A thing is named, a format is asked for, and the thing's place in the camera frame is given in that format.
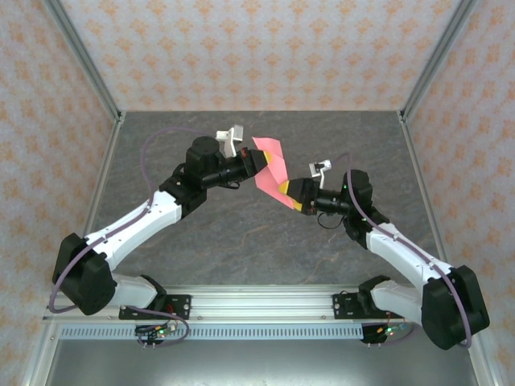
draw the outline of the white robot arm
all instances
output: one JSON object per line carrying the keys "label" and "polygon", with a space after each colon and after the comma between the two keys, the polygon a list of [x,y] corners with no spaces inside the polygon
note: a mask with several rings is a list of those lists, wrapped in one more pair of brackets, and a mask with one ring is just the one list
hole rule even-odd
{"label": "white robot arm", "polygon": [[[330,164],[321,162],[310,168],[311,175],[317,176],[330,169]],[[280,190],[297,202],[295,208],[304,215],[342,215],[349,237],[388,261],[413,286],[399,285],[385,276],[375,277],[361,284],[356,294],[341,295],[338,301],[333,297],[338,304],[335,316],[374,318],[384,315],[384,311],[393,312],[422,326],[432,342],[444,350],[488,327],[488,312],[476,275],[467,266],[454,268],[409,241],[372,205],[368,175],[351,170],[351,177],[353,194],[348,173],[341,191],[325,190],[313,178],[287,181]]]}
{"label": "white robot arm", "polygon": [[[216,138],[231,145],[241,140],[242,128],[235,127],[227,133],[219,132]],[[225,151],[227,158],[215,138],[197,138],[187,150],[186,162],[175,169],[151,199],[100,231],[84,238],[75,233],[65,237],[53,283],[59,283],[63,293],[86,315],[106,306],[162,310],[166,291],[156,281],[112,271],[149,237],[197,209],[207,199],[209,188],[237,189],[240,182],[266,166],[263,151],[243,148],[236,152],[234,146],[227,144]],[[83,257],[77,260],[80,253]]]}
{"label": "white robot arm", "polygon": [[[207,199],[209,188],[237,188],[239,182],[252,178],[266,166],[266,156],[260,150],[235,151],[233,140],[241,138],[240,130],[218,133],[216,138],[231,142],[225,144],[227,158],[221,154],[215,138],[197,138],[186,153],[186,162],[179,165],[151,199],[85,238],[73,233],[63,240],[52,280],[54,284],[60,282],[61,290],[84,314],[95,314],[106,306],[134,306],[158,313],[164,310],[166,291],[156,281],[112,271],[149,237],[197,209]],[[330,167],[328,161],[312,164],[311,174],[323,176]],[[393,312],[421,325],[438,347],[448,349],[464,340],[465,327],[455,298],[443,282],[445,275],[444,279],[448,277],[454,283],[472,334],[488,327],[488,312],[476,275],[468,267],[454,268],[408,241],[372,205],[373,189],[364,171],[352,170],[352,182],[354,199],[357,198],[366,216],[380,224],[380,229],[364,221],[352,203],[347,174],[341,191],[325,190],[313,178],[291,180],[280,186],[280,191],[294,199],[295,208],[305,215],[342,215],[352,240],[387,260],[413,285],[399,285],[384,276],[370,279],[360,285],[355,296],[345,297],[337,311],[339,317],[357,318],[356,309],[364,318],[373,318],[377,312]],[[61,276],[79,253],[84,257]]]}

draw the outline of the purple cable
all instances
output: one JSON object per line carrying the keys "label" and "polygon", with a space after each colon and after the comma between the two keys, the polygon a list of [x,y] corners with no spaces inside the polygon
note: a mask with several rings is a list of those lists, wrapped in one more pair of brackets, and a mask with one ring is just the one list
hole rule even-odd
{"label": "purple cable", "polygon": [[64,279],[70,273],[72,268],[80,261],[80,259],[82,259],[82,257],[84,257],[84,255],[86,253],[91,251],[93,248],[95,248],[100,243],[103,243],[104,241],[108,240],[110,237],[116,235],[117,233],[123,231],[124,229],[127,229],[131,225],[136,224],[150,210],[150,207],[152,206],[152,203],[154,202],[154,191],[152,189],[152,182],[150,181],[150,178],[149,178],[149,176],[148,176],[148,174],[146,172],[146,168],[145,168],[146,150],[147,150],[148,146],[150,145],[150,143],[154,139],[156,139],[157,137],[159,137],[159,136],[161,136],[161,135],[163,135],[165,133],[170,133],[171,131],[187,131],[189,133],[197,133],[197,134],[201,134],[201,135],[209,135],[209,134],[203,133],[203,132],[201,132],[199,130],[189,129],[187,127],[170,127],[170,128],[166,128],[166,129],[161,129],[160,131],[157,131],[157,132],[153,133],[152,135],[150,135],[146,139],[145,144],[142,147],[142,152],[141,152],[141,156],[140,156],[140,159],[139,159],[139,165],[140,165],[141,170],[142,170],[143,178],[145,179],[145,182],[146,182],[146,187],[148,188],[148,195],[149,195],[148,205],[145,207],[145,209],[142,210],[142,212],[139,215],[134,217],[132,220],[127,221],[125,224],[120,225],[118,228],[112,230],[109,233],[106,233],[104,237],[102,237],[100,239],[97,239],[94,242],[92,242],[91,244],[89,244],[86,248],[81,250],[77,254],[77,256],[75,256],[72,259],[72,261],[69,262],[69,264],[66,266],[66,268],[63,269],[63,272],[60,274],[59,278],[56,281],[56,284],[54,285],[54,288],[51,291],[50,300],[48,302],[48,309],[53,314],[62,314],[64,312],[67,312],[67,311],[70,311],[70,310],[75,310],[77,308],[76,306],[68,306],[68,307],[56,309],[56,298],[57,298],[57,294],[59,293],[59,289],[61,288],[61,286],[63,284]]}
{"label": "purple cable", "polygon": [[[171,346],[171,345],[174,345],[174,344],[177,344],[177,343],[181,343],[190,334],[190,331],[191,331],[190,325],[187,324],[187,322],[184,319],[182,319],[180,316],[173,315],[173,314],[168,314],[167,312],[144,310],[143,308],[137,308],[137,307],[132,307],[132,306],[127,306],[127,308],[130,308],[131,310],[135,310],[137,312],[141,312],[143,314],[166,316],[167,318],[178,320],[179,322],[181,322],[186,327],[186,331],[184,332],[184,334],[182,336],[180,336],[177,339],[173,339],[173,340],[169,340],[167,342],[163,342],[163,343],[157,345],[156,347],[166,347],[166,346]],[[146,346],[146,344],[145,344],[145,342],[143,342],[141,336],[138,336],[138,343],[141,344],[143,347]]]}
{"label": "purple cable", "polygon": [[[337,160],[340,160],[342,159],[344,156],[347,156],[348,157],[348,170],[347,170],[347,182],[348,182],[348,192],[351,196],[351,200],[352,200],[352,204],[354,205],[354,207],[356,208],[356,210],[360,213],[360,215],[367,220],[367,222],[375,229],[377,229],[379,232],[383,233],[384,235],[387,235],[388,237],[390,237],[391,239],[395,239],[395,236],[393,233],[391,232],[388,232],[386,229],[384,228],[381,228],[379,225],[377,225],[376,223],[374,223],[372,221],[372,219],[370,219],[366,214],[365,212],[363,211],[363,209],[361,209],[360,205],[358,204],[357,200],[356,200],[356,196],[354,195],[354,190],[352,189],[352,176],[351,176],[351,171],[352,171],[352,156],[350,153],[343,153],[341,156],[339,156],[337,158]],[[417,256],[419,256],[425,263],[427,263],[428,265],[431,266],[431,260],[426,256],[424,255],[423,253],[421,253],[418,249],[416,249],[413,245],[411,245],[410,243],[408,243],[406,240],[402,239],[401,237],[398,237],[397,238],[397,241],[400,242],[401,244],[403,244],[404,246],[406,246],[408,249],[410,249],[411,251],[413,251],[415,254],[417,254]],[[456,303],[456,305],[458,306],[458,311],[459,311],[459,315],[461,316],[461,320],[463,322],[463,325],[465,327],[465,344],[460,344],[460,346],[464,347],[464,348],[470,348],[470,346],[472,345],[472,332],[470,330],[470,324],[468,323],[468,318],[467,318],[467,313],[465,311],[465,307],[464,307],[464,304],[461,302],[461,299],[459,298],[459,295],[458,295],[458,292],[456,291],[456,288],[452,285],[452,282],[451,280],[447,277],[447,275],[442,271],[442,269],[440,267],[438,267],[437,265],[433,265],[431,267],[432,269],[434,269],[438,275],[440,275],[443,279],[443,281],[445,282],[445,284],[447,285],[447,287],[449,288],[449,290],[451,291],[451,294],[452,294],[452,297],[454,298],[454,301]]]}
{"label": "purple cable", "polygon": [[342,153],[342,154],[340,154],[338,157],[335,158],[334,161],[332,161],[332,165],[340,163],[342,159],[344,159],[345,157],[348,157],[348,156],[349,156],[349,153]]}

